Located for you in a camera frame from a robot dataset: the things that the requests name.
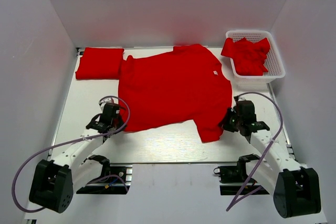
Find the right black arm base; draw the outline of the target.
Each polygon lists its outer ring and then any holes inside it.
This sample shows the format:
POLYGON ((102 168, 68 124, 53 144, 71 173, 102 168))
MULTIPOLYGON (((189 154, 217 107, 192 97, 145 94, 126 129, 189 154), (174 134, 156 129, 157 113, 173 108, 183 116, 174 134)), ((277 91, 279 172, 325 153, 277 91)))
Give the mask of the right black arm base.
MULTIPOLYGON (((219 189, 221 196, 234 196, 245 179, 248 177, 246 173, 246 164, 251 164, 252 161, 257 161, 260 157, 256 154, 249 154, 239 157, 234 165, 218 166, 213 170, 214 175, 219 177, 219 189)), ((253 190, 261 187, 256 180, 251 178, 241 192, 241 195, 246 195, 253 190)), ((254 195, 268 195, 269 193, 261 187, 254 195)))

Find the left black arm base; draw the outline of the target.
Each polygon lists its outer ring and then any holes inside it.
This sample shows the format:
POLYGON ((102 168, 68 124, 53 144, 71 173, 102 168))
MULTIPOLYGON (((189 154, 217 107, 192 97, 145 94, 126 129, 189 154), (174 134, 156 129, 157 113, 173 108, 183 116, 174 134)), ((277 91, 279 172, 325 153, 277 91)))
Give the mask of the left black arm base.
POLYGON ((87 184, 76 191, 78 195, 126 195, 131 185, 132 166, 115 165, 102 155, 91 155, 83 165, 98 165, 93 171, 98 177, 91 178, 87 184))

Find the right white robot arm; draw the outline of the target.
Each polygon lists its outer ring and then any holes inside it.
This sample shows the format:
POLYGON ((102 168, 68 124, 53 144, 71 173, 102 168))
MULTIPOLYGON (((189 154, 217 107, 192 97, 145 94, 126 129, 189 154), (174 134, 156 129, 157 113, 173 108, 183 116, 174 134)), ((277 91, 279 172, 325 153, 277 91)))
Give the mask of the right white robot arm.
POLYGON ((275 209, 283 218, 319 213, 322 207, 317 172, 305 168, 281 147, 269 126, 257 120, 252 101, 235 101, 220 126, 225 131, 240 133, 260 154, 241 156, 234 166, 214 169, 221 183, 242 185, 229 206, 262 189, 272 196, 275 209))

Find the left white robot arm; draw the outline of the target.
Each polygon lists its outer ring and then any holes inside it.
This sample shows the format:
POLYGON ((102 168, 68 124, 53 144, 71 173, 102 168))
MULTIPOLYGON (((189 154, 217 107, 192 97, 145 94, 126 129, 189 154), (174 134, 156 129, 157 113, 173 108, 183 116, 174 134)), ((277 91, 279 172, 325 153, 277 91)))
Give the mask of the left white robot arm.
POLYGON ((87 124, 82 137, 51 160, 40 161, 35 169, 29 201, 57 213, 64 212, 74 194, 91 183, 104 182, 111 177, 108 158, 94 154, 112 135, 125 128, 120 111, 114 102, 101 104, 102 112, 87 124))

